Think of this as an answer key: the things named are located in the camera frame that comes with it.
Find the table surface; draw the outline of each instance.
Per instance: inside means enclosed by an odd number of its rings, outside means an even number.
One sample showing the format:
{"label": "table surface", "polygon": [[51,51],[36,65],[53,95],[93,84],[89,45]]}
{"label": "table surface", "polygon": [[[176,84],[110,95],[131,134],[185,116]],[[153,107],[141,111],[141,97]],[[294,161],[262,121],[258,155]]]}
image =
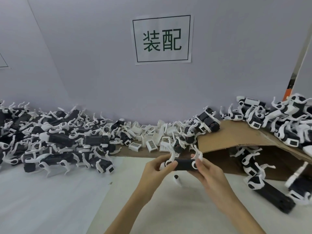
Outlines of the table surface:
{"label": "table surface", "polygon": [[[126,157],[112,176],[113,183],[88,234],[103,234],[136,188],[146,162],[151,158]],[[142,209],[131,233],[183,234],[183,233],[237,233],[229,220],[220,213],[207,197],[197,179],[185,171],[175,172],[182,187],[168,175],[157,189],[152,200]],[[283,214],[267,200],[250,190],[243,176],[226,174],[229,183],[267,233],[310,233],[312,206],[296,206]],[[284,182],[268,180],[271,185],[287,193]]]}

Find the human hand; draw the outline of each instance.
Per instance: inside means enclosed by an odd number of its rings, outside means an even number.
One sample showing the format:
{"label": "human hand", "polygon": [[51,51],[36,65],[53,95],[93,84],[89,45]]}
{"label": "human hand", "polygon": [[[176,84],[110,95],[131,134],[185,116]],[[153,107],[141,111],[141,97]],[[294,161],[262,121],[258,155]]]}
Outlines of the human hand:
{"label": "human hand", "polygon": [[167,161],[170,156],[170,154],[162,155],[146,163],[140,182],[134,192],[134,195],[139,196],[145,204],[151,200],[163,179],[176,168],[177,161],[174,161],[161,171],[159,170],[161,163]]}
{"label": "human hand", "polygon": [[197,159],[195,163],[198,171],[189,173],[203,184],[206,193],[221,212],[229,215],[237,205],[242,205],[221,168],[205,158],[203,161]]}

